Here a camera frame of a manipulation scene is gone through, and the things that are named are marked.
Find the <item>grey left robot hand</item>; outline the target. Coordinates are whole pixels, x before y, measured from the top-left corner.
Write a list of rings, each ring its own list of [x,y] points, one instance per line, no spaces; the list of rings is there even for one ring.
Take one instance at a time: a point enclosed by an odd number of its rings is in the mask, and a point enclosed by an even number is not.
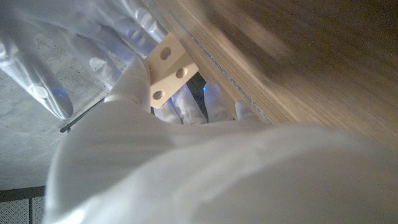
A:
[[[137,58],[58,147],[45,223],[396,223],[397,156],[345,131],[150,112]]]

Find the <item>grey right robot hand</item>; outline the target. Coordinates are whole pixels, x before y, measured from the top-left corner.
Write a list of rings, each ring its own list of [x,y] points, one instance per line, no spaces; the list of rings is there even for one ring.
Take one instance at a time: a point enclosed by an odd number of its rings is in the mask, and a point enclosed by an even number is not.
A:
[[[38,33],[111,88],[121,72],[108,54],[126,63],[148,56],[167,30],[138,0],[1,1],[1,70],[55,117],[68,119],[72,102],[37,52]]]

